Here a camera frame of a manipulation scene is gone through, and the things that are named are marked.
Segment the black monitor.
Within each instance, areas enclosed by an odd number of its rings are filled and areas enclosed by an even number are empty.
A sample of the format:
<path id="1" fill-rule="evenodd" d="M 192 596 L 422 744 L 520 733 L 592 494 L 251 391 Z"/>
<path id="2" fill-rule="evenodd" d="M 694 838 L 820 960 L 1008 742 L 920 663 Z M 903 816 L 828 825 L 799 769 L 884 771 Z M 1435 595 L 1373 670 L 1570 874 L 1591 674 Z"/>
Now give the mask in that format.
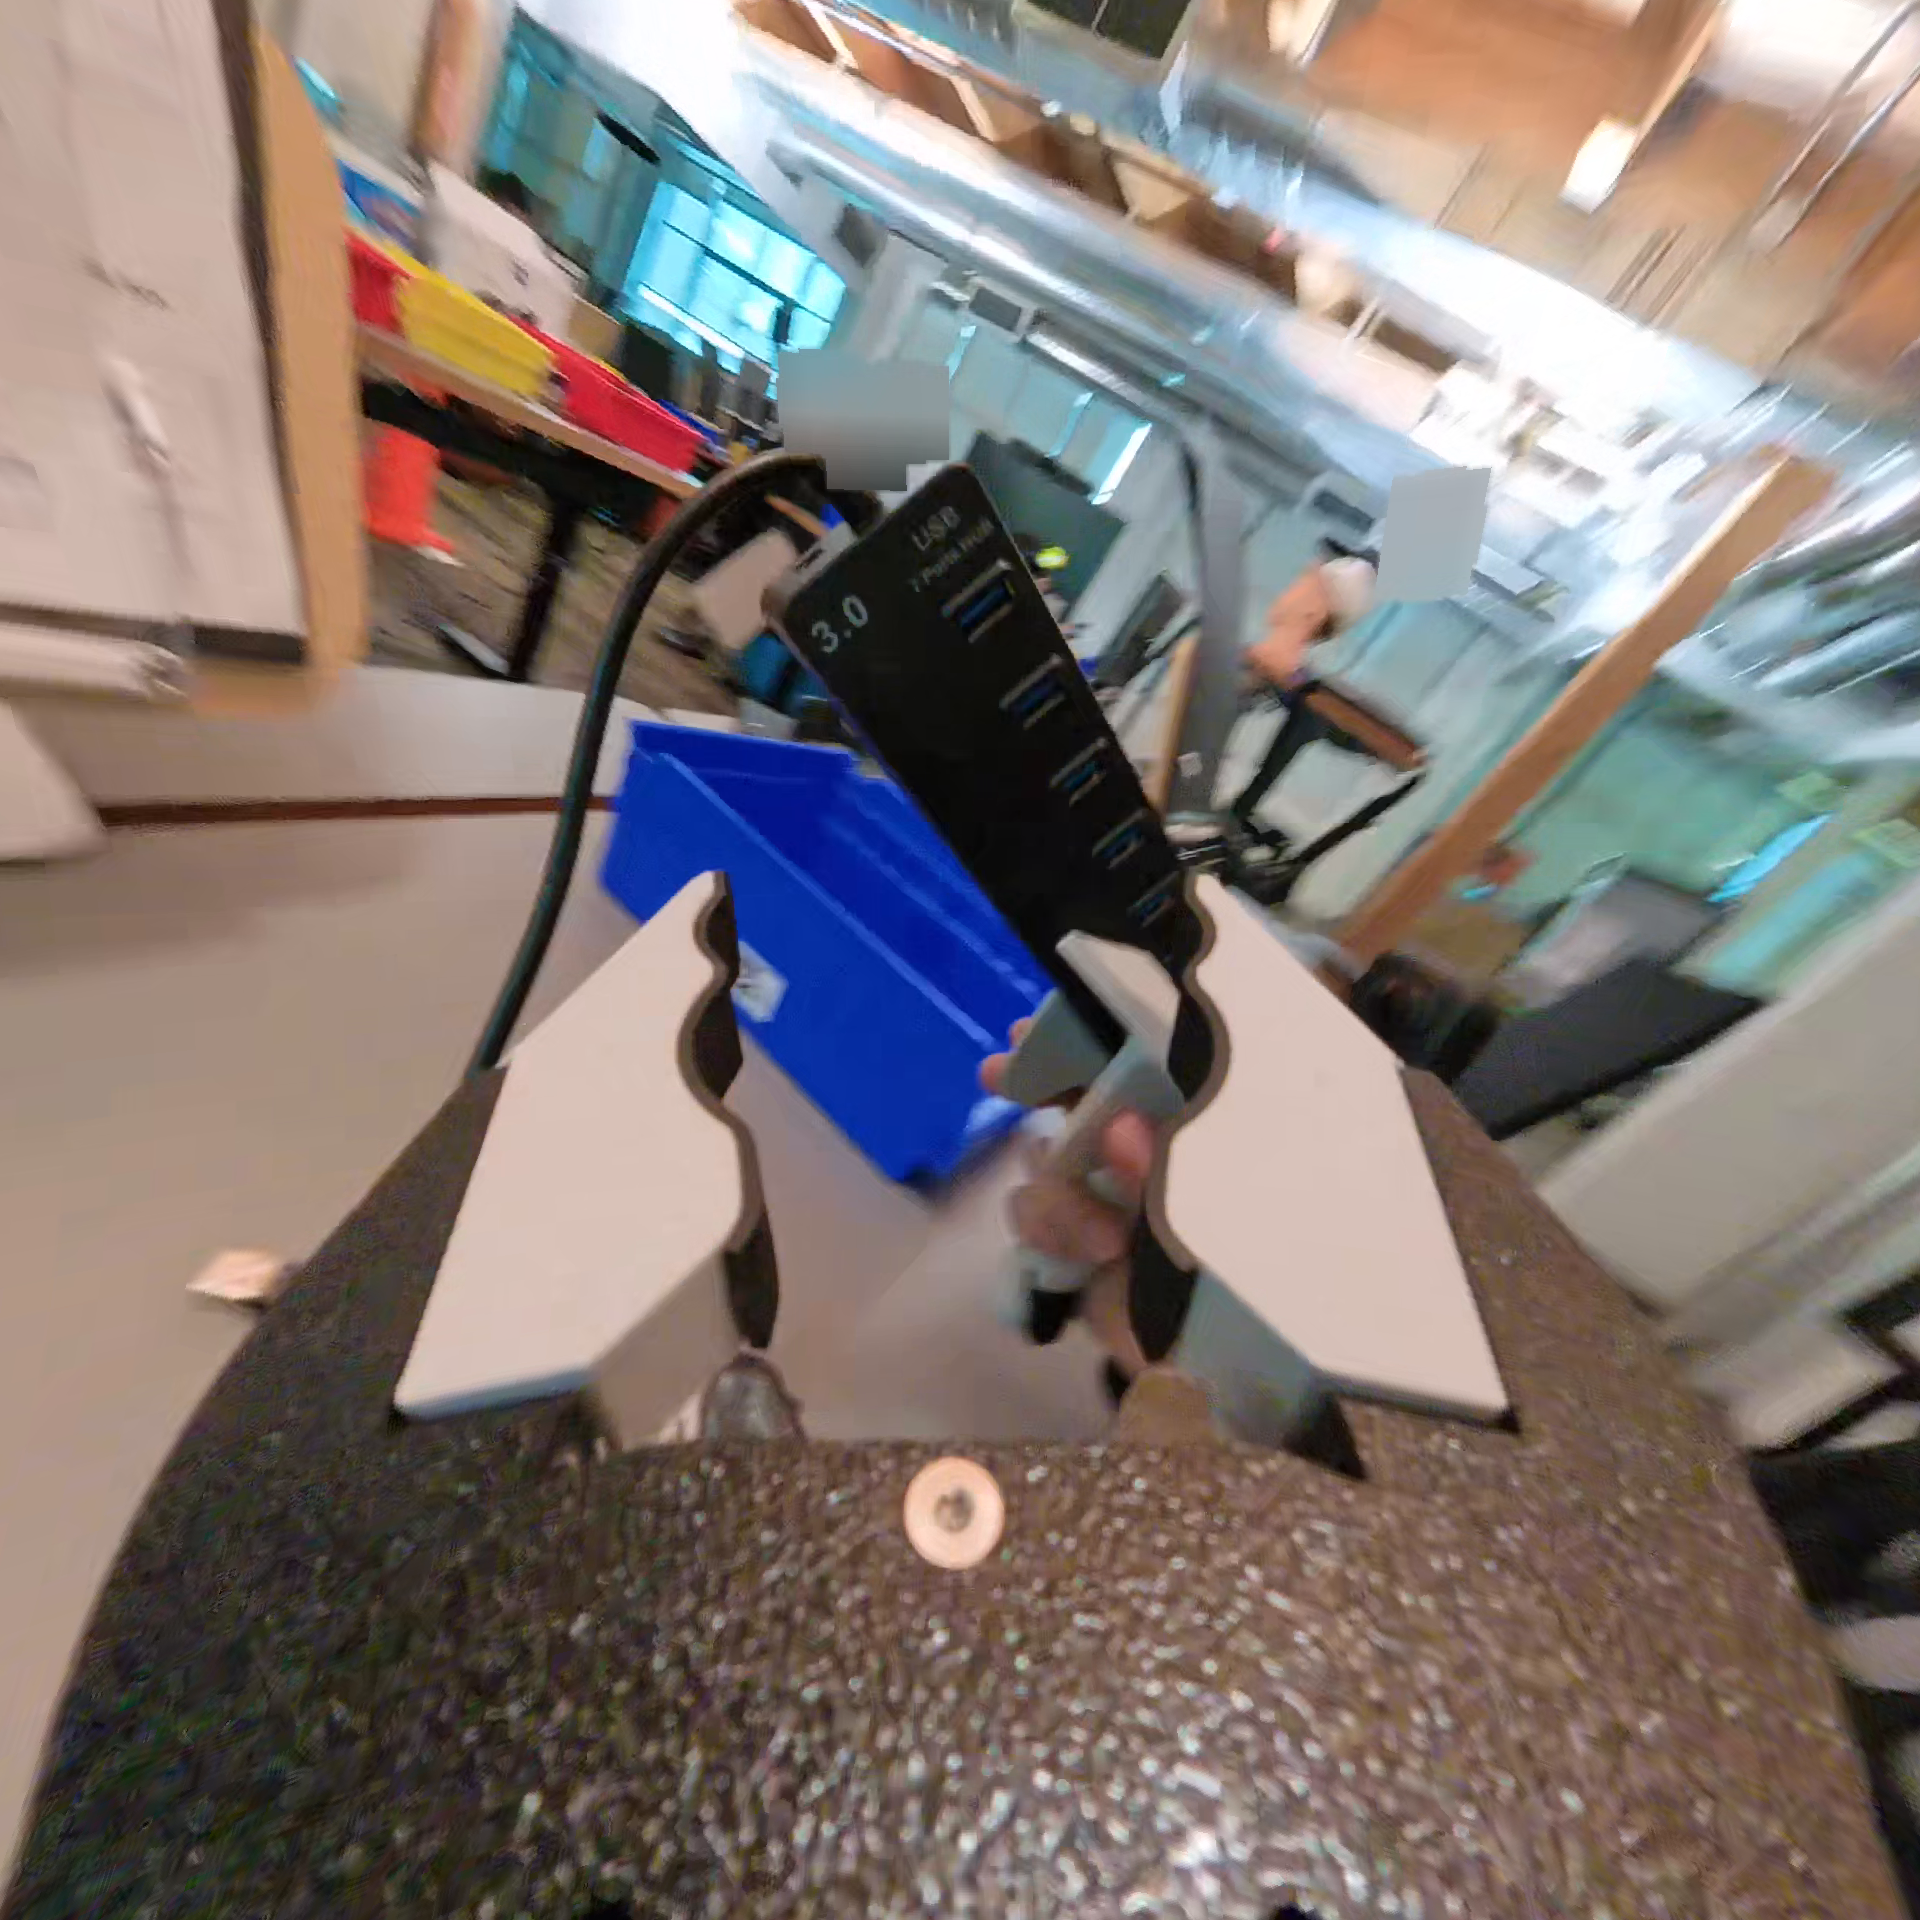
<path id="1" fill-rule="evenodd" d="M 1092 688 L 1116 694 L 1175 627 L 1184 589 L 1159 566 L 1132 582 L 1127 604 L 1110 598 L 1118 578 L 1110 564 L 1127 523 L 1051 458 L 1020 440 L 977 431 L 963 463 L 1024 555 Z"/>

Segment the white cardboard box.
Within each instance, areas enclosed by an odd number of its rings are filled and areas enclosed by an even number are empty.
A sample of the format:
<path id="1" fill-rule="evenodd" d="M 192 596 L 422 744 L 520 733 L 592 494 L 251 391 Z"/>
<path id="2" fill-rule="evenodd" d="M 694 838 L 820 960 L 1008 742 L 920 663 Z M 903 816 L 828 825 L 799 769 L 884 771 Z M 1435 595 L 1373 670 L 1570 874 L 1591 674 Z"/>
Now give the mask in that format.
<path id="1" fill-rule="evenodd" d="M 563 346 L 583 272 L 550 249 L 545 206 L 514 171 L 482 168 L 467 180 L 440 159 L 426 162 L 422 258 L 507 319 Z"/>

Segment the white flat stand base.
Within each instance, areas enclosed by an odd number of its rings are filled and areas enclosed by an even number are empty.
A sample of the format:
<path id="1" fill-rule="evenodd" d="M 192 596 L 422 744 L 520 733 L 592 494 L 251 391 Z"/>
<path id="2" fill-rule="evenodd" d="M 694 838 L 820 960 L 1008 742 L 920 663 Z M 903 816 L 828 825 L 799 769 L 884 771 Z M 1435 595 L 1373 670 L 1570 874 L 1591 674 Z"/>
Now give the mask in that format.
<path id="1" fill-rule="evenodd" d="M 100 849 L 105 831 L 32 728 L 1 704 L 1 865 L 41 867 Z"/>

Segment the orange cone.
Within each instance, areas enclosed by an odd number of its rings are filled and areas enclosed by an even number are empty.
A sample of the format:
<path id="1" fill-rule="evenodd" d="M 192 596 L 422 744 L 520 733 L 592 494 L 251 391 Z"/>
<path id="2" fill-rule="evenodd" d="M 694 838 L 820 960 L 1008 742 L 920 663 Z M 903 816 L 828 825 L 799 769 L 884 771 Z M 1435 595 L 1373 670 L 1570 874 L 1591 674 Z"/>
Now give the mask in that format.
<path id="1" fill-rule="evenodd" d="M 361 523 L 370 541 L 451 564 L 453 544 L 435 524 L 439 452 L 386 423 L 361 423 Z"/>

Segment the wooden post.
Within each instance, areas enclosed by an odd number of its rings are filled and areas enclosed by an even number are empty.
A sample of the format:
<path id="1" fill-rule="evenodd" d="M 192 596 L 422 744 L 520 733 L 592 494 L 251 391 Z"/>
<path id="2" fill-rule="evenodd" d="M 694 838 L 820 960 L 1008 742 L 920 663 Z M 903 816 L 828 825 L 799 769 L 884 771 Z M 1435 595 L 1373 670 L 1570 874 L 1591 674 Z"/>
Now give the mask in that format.
<path id="1" fill-rule="evenodd" d="M 1831 492 L 1831 470 L 1775 454 L 1716 521 L 1669 566 L 1631 622 L 1622 627 L 1548 708 L 1525 728 L 1456 809 L 1413 849 L 1341 924 L 1336 939 L 1357 971 L 1404 944 L 1418 919 L 1480 859 L 1500 832 L 1534 802 L 1690 636 L 1732 582 L 1757 564 Z"/>

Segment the blue plastic bin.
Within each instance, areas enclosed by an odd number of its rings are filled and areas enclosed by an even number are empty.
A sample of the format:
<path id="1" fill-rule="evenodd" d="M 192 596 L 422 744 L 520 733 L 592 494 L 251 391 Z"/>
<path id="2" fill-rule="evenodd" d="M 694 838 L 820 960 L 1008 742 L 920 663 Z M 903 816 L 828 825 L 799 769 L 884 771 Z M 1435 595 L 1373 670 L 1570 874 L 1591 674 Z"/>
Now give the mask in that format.
<path id="1" fill-rule="evenodd" d="M 739 1034 L 885 1180 L 943 1185 L 1019 1111 L 979 1068 L 1051 989 L 914 805 L 840 749 L 631 722 L 603 852 L 637 922 L 727 877 Z"/>

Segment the silver air duct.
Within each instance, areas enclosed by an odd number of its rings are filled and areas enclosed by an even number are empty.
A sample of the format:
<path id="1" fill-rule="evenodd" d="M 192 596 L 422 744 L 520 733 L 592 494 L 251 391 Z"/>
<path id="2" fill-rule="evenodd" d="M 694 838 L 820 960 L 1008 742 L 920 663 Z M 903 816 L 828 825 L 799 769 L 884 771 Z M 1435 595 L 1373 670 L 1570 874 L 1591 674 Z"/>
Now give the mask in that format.
<path id="1" fill-rule="evenodd" d="M 732 4 L 1139 225 L 1244 207 L 1305 301 L 1582 413 L 1916 436 L 1916 4 Z M 1107 186 L 1089 186 L 1100 170 Z"/>

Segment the yellow plastic bin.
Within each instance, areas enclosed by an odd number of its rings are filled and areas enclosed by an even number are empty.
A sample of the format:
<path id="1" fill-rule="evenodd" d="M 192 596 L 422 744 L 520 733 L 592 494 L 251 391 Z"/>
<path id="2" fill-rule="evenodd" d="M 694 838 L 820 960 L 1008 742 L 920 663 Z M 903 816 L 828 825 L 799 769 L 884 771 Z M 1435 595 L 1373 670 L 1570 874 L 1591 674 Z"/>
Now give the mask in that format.
<path id="1" fill-rule="evenodd" d="M 527 402 L 552 387 L 545 339 L 433 270 L 395 281 L 395 326 L 422 353 Z"/>

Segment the red plastic bin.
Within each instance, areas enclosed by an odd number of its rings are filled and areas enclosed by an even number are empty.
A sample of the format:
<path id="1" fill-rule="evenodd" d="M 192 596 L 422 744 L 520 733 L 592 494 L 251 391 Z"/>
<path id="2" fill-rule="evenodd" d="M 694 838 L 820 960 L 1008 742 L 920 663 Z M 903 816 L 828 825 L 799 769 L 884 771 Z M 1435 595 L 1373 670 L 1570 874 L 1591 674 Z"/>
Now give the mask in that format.
<path id="1" fill-rule="evenodd" d="M 394 249 L 383 236 L 349 224 L 343 231 L 349 296 L 358 326 L 381 333 L 403 333 L 401 290 L 417 270 L 408 252 Z"/>
<path id="2" fill-rule="evenodd" d="M 619 371 L 529 321 L 516 323 L 547 351 L 550 371 L 545 404 L 572 427 L 655 461 L 671 472 L 693 472 L 703 436 L 669 407 L 639 391 Z"/>

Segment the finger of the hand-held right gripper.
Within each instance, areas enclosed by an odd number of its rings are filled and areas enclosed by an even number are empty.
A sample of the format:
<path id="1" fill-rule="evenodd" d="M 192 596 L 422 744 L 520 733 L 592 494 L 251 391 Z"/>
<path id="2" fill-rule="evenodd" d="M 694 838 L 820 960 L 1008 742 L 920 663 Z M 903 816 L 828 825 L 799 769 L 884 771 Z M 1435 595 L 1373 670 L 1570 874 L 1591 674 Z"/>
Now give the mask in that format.
<path id="1" fill-rule="evenodd" d="M 993 1095 L 1019 1108 L 1067 1106 L 1116 1059 L 1118 1029 L 1105 1016 L 1085 1021 L 1064 993 L 1049 993 L 1015 1023 L 993 1057 Z"/>
<path id="2" fill-rule="evenodd" d="M 1174 980 L 1137 948 L 1089 935 L 1060 935 L 1056 953 L 1089 996 L 1116 1021 L 1118 1041 L 1078 1074 L 1076 1099 L 1051 1142 L 1049 1171 L 1076 1185 L 1105 1176 L 1105 1135 L 1116 1117 L 1166 1128 L 1184 1117 L 1190 1095 L 1172 1070 L 1181 996 Z"/>

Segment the black usb hub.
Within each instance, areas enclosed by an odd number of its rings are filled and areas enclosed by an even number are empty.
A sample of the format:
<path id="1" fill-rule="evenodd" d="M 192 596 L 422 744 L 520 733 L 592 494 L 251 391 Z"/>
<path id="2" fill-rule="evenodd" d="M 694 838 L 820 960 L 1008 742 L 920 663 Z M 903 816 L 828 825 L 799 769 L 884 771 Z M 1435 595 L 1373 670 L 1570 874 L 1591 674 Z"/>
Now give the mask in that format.
<path id="1" fill-rule="evenodd" d="M 938 467 L 761 605 L 1089 1039 L 1116 1048 L 1116 1016 L 1060 939 L 1132 948 L 1175 980 L 1197 926 L 1161 818 L 972 468 Z"/>

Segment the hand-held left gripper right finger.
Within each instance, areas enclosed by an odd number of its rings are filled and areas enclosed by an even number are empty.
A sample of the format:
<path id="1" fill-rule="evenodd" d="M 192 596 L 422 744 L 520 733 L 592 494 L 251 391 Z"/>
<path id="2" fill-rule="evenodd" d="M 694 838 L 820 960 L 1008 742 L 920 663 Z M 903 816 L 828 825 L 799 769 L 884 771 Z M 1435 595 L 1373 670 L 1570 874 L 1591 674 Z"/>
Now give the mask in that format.
<path id="1" fill-rule="evenodd" d="M 1166 1061 L 1183 1102 L 1130 1252 L 1139 1355 L 1269 1448 L 1341 1448 L 1345 1405 L 1507 1430 L 1404 1070 L 1267 915 L 1211 877 L 1190 899 Z"/>

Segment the standing desk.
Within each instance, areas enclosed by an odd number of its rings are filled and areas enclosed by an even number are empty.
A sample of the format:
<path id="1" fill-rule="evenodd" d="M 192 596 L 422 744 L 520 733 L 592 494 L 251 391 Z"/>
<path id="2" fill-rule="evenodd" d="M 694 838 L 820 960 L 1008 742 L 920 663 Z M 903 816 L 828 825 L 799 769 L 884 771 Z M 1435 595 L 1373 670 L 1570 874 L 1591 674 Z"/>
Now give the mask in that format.
<path id="1" fill-rule="evenodd" d="M 1372 831 L 1382 816 L 1408 802 L 1427 773 L 1426 748 L 1391 717 L 1343 683 L 1303 677 L 1256 695 L 1280 712 L 1255 773 L 1220 818 L 1219 872 L 1255 899 L 1282 903 L 1319 859 Z M 1397 776 L 1397 784 L 1355 807 L 1316 838 L 1300 841 L 1285 831 L 1260 823 L 1260 807 L 1282 776 L 1312 748 L 1364 760 Z"/>

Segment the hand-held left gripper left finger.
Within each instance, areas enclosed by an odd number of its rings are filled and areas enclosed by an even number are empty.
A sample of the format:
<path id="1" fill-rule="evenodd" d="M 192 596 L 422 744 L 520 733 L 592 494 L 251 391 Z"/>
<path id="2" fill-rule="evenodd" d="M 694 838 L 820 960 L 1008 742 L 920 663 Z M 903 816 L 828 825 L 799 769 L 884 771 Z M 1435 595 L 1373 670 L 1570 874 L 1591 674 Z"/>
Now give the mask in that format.
<path id="1" fill-rule="evenodd" d="M 514 1045 L 395 1378 L 408 1423 L 585 1398 L 613 1445 L 693 1437 L 759 1369 L 779 1265 L 743 1061 L 730 886 L 696 874 Z"/>

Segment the wooden table with black legs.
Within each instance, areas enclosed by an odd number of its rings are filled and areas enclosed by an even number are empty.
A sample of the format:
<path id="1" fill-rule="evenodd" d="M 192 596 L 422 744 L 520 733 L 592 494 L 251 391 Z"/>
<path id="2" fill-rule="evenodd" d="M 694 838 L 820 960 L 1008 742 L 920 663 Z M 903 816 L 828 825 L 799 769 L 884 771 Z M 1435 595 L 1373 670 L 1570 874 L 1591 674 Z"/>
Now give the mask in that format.
<path id="1" fill-rule="evenodd" d="M 491 647 L 444 616 L 428 622 L 435 656 L 458 670 L 489 683 L 529 683 L 583 524 L 640 524 L 660 501 L 694 496 L 703 472 L 675 470 L 615 445 L 563 420 L 545 402 L 513 395 L 401 333 L 368 323 L 356 323 L 352 332 L 368 423 L 536 492 L 545 526 L 505 647 Z"/>

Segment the person's right hand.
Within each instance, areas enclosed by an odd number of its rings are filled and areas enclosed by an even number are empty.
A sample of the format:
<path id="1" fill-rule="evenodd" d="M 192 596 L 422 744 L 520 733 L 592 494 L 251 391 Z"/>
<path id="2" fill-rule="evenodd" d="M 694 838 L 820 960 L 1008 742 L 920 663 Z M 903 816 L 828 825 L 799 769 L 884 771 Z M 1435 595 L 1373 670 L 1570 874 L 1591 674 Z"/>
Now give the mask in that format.
<path id="1" fill-rule="evenodd" d="M 1011 1050 L 983 1068 L 984 1090 L 1038 1117 L 1008 1203 L 1020 1279 L 1067 1293 L 1127 1265 L 1161 1126 L 1128 1083 L 1038 1093 Z"/>

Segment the instruction sheet board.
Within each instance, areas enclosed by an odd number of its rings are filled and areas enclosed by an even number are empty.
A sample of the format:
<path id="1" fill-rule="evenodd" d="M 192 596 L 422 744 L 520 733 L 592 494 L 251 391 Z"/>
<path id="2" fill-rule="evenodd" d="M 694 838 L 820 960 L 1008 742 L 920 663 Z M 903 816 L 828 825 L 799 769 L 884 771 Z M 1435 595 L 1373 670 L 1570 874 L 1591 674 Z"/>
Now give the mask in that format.
<path id="1" fill-rule="evenodd" d="M 1 6 L 3 683 L 304 667 L 244 4 Z"/>

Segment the wooden clipboard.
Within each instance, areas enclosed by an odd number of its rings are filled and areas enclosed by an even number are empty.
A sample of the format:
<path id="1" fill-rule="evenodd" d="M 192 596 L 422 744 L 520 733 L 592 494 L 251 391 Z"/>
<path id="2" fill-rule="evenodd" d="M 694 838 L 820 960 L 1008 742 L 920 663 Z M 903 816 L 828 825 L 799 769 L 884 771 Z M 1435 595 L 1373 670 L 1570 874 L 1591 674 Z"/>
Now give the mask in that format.
<path id="1" fill-rule="evenodd" d="M 251 29 L 251 83 L 304 661 L 239 670 L 232 712 L 289 719 L 316 708 L 368 650 L 359 380 L 338 168 L 300 78 L 260 29 Z"/>

